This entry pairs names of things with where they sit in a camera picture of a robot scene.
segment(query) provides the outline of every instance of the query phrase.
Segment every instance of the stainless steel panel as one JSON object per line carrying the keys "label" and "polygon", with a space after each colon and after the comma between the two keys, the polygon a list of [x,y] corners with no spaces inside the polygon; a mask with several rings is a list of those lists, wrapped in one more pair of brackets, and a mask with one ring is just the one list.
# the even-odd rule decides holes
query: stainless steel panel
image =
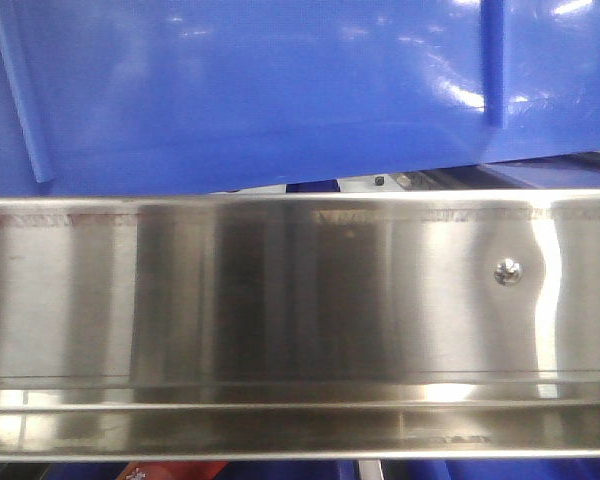
{"label": "stainless steel panel", "polygon": [[358,460],[360,480],[385,480],[380,460]]}
{"label": "stainless steel panel", "polygon": [[583,454],[600,191],[0,199],[0,458]]}

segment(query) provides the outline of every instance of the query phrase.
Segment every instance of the metal rail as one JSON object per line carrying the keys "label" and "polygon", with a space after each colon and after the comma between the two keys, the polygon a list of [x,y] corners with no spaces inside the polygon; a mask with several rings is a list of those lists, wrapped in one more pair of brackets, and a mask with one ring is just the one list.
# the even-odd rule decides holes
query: metal rail
{"label": "metal rail", "polygon": [[600,191],[0,199],[0,459],[600,455]]}

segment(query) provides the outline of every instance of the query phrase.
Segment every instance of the screw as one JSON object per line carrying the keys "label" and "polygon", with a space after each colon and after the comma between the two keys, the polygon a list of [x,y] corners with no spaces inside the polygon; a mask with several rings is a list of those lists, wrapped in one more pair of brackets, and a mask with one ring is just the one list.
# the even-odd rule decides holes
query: screw
{"label": "screw", "polygon": [[522,266],[510,258],[505,258],[496,266],[493,277],[500,285],[515,285],[522,278]]}

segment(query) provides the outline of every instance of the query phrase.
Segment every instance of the red object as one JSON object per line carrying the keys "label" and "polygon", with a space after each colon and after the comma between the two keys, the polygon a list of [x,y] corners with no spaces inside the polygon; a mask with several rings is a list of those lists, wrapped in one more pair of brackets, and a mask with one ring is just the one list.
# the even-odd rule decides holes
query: red object
{"label": "red object", "polygon": [[117,480],[212,480],[227,462],[133,462]]}

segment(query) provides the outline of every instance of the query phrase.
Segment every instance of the blue surface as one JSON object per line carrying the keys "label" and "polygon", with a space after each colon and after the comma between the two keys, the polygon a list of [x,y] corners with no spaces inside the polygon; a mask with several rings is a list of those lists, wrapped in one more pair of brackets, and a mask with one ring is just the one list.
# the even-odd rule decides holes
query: blue surface
{"label": "blue surface", "polygon": [[417,480],[600,480],[600,459],[418,460],[407,470]]}
{"label": "blue surface", "polygon": [[0,0],[0,195],[594,149],[600,0]]}
{"label": "blue surface", "polygon": [[351,461],[231,462],[215,480],[357,480]]}
{"label": "blue surface", "polygon": [[126,463],[56,463],[44,480],[115,480]]}
{"label": "blue surface", "polygon": [[287,185],[287,193],[316,193],[316,192],[339,192],[340,186],[337,180],[322,180],[320,182],[290,183]]}

